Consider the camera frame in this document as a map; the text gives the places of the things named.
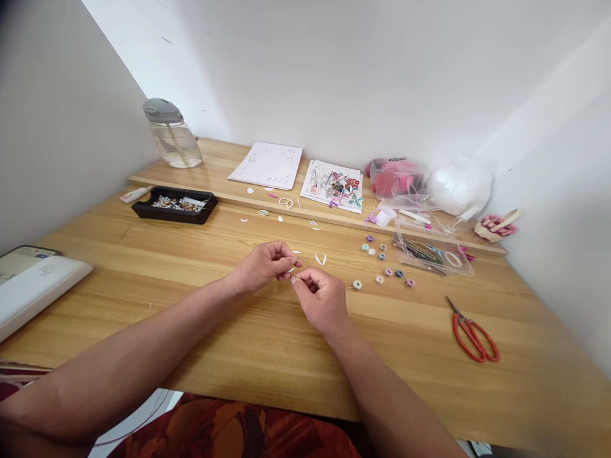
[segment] clear plastic container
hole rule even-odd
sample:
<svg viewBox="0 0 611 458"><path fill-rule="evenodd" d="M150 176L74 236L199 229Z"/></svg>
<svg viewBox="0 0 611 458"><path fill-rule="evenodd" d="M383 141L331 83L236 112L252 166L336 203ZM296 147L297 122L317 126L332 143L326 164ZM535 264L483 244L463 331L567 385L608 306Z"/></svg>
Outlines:
<svg viewBox="0 0 611 458"><path fill-rule="evenodd" d="M202 153L185 122L151 121L151 132L161 157L172 167L189 169L202 163Z"/></svg>
<svg viewBox="0 0 611 458"><path fill-rule="evenodd" d="M399 219L395 220L395 231L393 245L401 264L441 275L474 275L465 253L451 235Z"/></svg>
<svg viewBox="0 0 611 458"><path fill-rule="evenodd" d="M190 169L202 163L197 141L176 105L165 99L148 99L142 108L161 157L169 165Z"/></svg>

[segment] wooden desk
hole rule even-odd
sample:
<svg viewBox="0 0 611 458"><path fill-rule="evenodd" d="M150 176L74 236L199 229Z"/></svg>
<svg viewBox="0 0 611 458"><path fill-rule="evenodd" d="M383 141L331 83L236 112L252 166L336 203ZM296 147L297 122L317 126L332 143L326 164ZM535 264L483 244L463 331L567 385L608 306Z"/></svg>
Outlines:
<svg viewBox="0 0 611 458"><path fill-rule="evenodd" d="M240 218L248 218L241 223ZM204 226L139 219L116 197L36 244L86 261L94 271L0 345L0 356L57 367L110 334L157 313L227 274L258 243L283 239L306 266L327 254L325 270L347 289L351 317L381 357L457 438L583 455L611 450L611 385L502 256L482 253L475 276L406 270L377 285L382 262L360 246L367 234L306 219L261 217L220 204ZM381 235L374 245L390 236ZM485 327L501 352L476 363L454 341L449 295ZM291 286L277 282L202 341L164 387L356 420L338 362L306 321Z"/></svg>

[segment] paper sheet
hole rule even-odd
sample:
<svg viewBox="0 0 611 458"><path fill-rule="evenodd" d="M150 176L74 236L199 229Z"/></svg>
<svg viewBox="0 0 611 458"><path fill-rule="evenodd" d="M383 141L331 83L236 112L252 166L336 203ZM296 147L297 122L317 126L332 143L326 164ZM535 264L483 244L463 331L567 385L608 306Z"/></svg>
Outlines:
<svg viewBox="0 0 611 458"><path fill-rule="evenodd" d="M285 191L292 189L302 152L302 148L257 142L228 178Z"/></svg>

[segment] wooden shelf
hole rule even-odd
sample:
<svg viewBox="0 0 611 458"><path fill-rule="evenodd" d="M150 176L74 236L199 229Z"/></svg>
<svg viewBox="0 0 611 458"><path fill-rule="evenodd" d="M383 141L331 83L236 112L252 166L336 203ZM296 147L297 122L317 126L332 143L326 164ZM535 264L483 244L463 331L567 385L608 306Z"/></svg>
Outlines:
<svg viewBox="0 0 611 458"><path fill-rule="evenodd" d="M330 209L319 202L299 197L309 163L308 159L302 157L293 189L289 191L273 191L274 194L280 197L293 200L295 205L291 209L287 209L286 206L278 204L278 199L268 196L268 191L265 191L262 186L227 179L231 172L242 162L242 159L250 150L249 146L212 139L201 139L198 141L198 145L204 157L202 165L192 169L175 169L160 159L131 176L130 181L147 186L154 184L155 186L172 186L197 191L210 191L221 202L268 210L277 214L313 219L319 223L330 223L363 230L365 230L363 220L377 208L379 201L376 200L376 196L371 188L371 181L366 176L363 177L362 183L364 198L363 214ZM253 188L255 192L249 194L246 191L249 187ZM299 208L297 199L299 199L301 208ZM435 216L443 224L447 224L454 219L453 216L440 211L435 212ZM507 254L501 245L490 244L476 236L473 233L474 225L475 222L472 221L454 233L454 237L461 245L471 250ZM395 229L394 225L381 228L374 224L369 224L366 231L389 234L393 233ZM433 233L427 239L432 241L437 240Z"/></svg>

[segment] hand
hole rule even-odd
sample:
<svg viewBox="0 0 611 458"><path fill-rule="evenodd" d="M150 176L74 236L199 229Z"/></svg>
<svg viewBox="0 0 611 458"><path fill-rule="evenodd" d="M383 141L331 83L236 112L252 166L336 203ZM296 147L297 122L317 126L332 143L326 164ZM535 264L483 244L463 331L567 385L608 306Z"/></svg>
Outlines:
<svg viewBox="0 0 611 458"><path fill-rule="evenodd" d="M256 293L275 278L286 280L292 266L303 267L297 255L279 240L257 245L242 262L227 275L235 290Z"/></svg>
<svg viewBox="0 0 611 458"><path fill-rule="evenodd" d="M309 268L293 275L291 283L307 320L323 337L350 328L343 281L320 269Z"/></svg>

